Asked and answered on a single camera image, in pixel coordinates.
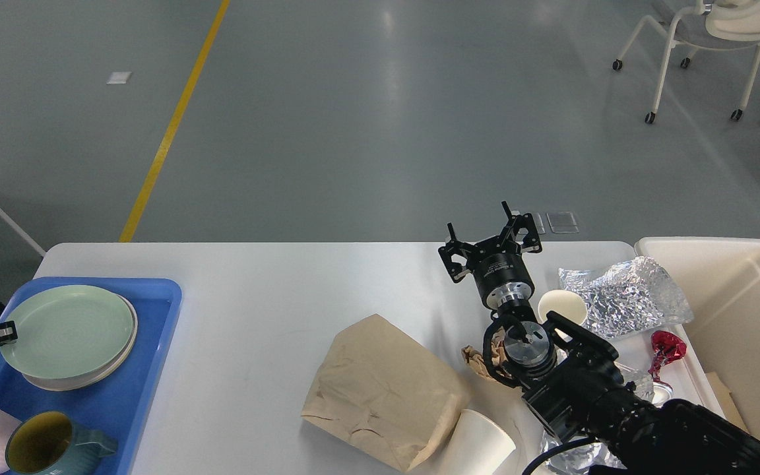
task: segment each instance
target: cardboard piece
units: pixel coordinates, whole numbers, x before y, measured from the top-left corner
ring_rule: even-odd
[[[301,417],[405,473],[450,435],[470,398],[452,367],[372,315],[334,338]]]
[[[723,384],[720,380],[720,376],[717,373],[706,373],[705,377],[709,380],[712,391],[714,391],[717,402],[720,403],[720,408],[723,409],[726,420],[735,424],[744,432],[749,433],[747,424],[744,424],[744,419],[741,417],[741,412],[738,412],[738,406],[735,405],[735,400],[732,400],[732,392],[729,388]]]

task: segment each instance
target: teal mug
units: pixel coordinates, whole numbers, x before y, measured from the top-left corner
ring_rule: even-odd
[[[5,460],[23,475],[90,475],[100,458],[117,451],[117,442],[72,421],[63,412],[37,414],[8,441]]]

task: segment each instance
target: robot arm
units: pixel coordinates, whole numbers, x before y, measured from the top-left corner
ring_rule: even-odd
[[[655,408],[624,385],[614,364],[618,351],[609,342],[556,312],[547,313],[543,325],[536,321],[528,301],[534,285],[521,255],[541,252],[538,232],[531,214],[514,213],[505,201],[503,208],[508,221],[499,235],[462,243],[449,224],[450,238],[438,249],[453,282],[473,274],[480,299],[492,312],[483,337],[489,374],[501,384],[521,387],[522,399],[552,436],[567,441],[585,433],[606,444],[627,467],[624,472],[595,466],[591,475],[760,475],[759,440],[687,400]],[[526,234],[519,243],[522,229]],[[466,262],[453,262],[455,255]],[[500,332],[507,361],[494,367],[491,342]],[[556,348],[567,352],[560,364]],[[532,465],[524,474],[532,472]]]

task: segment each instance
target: plastic bin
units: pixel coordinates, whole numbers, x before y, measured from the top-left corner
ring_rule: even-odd
[[[703,369],[718,373],[760,439],[760,239],[645,237],[635,250],[685,292],[694,312],[685,331]]]

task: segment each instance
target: yellow floor line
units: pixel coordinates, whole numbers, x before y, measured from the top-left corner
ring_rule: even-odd
[[[163,168],[163,162],[166,161],[166,154],[169,153],[169,147],[172,147],[175,133],[177,132],[178,126],[181,125],[181,119],[183,118],[184,112],[187,111],[187,104],[189,104],[190,97],[193,96],[195,85],[199,81],[201,70],[205,67],[207,55],[210,52],[211,46],[213,46],[216,34],[219,33],[219,27],[224,18],[224,12],[227,11],[227,6],[229,4],[230,0],[222,0],[221,6],[219,6],[219,12],[216,13],[216,18],[213,20],[213,24],[210,25],[205,44],[201,46],[201,51],[199,51],[199,58],[195,60],[193,71],[189,73],[187,85],[184,86],[183,92],[181,93],[181,99],[178,100],[177,106],[175,106],[175,113],[172,114],[172,120],[169,120],[169,126],[166,127],[163,141],[160,142],[160,147],[157,148],[157,153],[154,155],[154,161],[151,162],[151,168],[148,169],[148,174],[145,175],[145,181],[142,183],[142,189],[139,190],[137,201],[133,204],[131,213],[127,217],[125,228],[119,237],[120,243],[130,243],[131,239],[133,239],[133,234],[137,231],[139,220],[143,217],[143,212],[145,211],[145,205],[148,204],[148,198],[151,196],[154,184],[157,183],[160,169]]]

